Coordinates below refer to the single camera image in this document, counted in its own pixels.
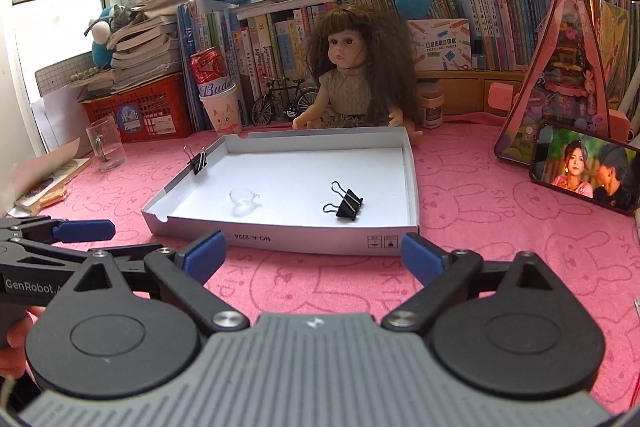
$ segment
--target cat cup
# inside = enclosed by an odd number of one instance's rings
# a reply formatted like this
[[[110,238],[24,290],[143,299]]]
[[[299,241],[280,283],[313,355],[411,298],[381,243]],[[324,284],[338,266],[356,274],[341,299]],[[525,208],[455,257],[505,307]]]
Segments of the cat cup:
[[[237,89],[236,84],[232,84],[229,89],[222,92],[200,97],[200,101],[209,115],[209,120],[213,124],[213,129],[220,135],[238,134],[242,131],[238,99],[236,98]]]

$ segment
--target gray gripper base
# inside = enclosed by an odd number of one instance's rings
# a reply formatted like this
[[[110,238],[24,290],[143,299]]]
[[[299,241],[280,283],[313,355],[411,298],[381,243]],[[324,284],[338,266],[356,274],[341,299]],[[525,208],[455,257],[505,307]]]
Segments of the gray gripper base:
[[[180,377],[131,399],[43,393],[33,427],[591,427],[609,417],[588,393],[519,403],[449,376],[413,333],[367,314],[264,314],[218,333]]]

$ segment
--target window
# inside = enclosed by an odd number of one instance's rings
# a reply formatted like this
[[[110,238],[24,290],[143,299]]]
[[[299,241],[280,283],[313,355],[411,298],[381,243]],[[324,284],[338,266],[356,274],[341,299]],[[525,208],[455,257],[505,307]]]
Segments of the window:
[[[40,98],[35,72],[91,50],[84,31],[102,11],[102,0],[33,0],[12,9],[15,42],[29,101]]]

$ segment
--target smartphone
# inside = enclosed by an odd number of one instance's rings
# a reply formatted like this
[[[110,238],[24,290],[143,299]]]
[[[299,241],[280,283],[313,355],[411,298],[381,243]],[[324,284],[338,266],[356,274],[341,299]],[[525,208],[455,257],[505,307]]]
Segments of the smartphone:
[[[544,124],[531,180],[623,214],[638,207],[640,150],[560,124]]]

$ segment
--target white wall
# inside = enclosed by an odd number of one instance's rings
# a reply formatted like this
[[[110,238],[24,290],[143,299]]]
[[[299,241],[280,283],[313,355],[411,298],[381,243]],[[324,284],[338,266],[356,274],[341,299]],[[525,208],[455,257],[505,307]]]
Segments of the white wall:
[[[0,0],[0,176],[4,176],[11,167],[22,160],[40,153],[36,144],[39,137],[33,136],[25,124],[30,108],[20,92],[21,76],[14,59],[15,39],[8,27],[7,12],[11,9],[9,0]]]

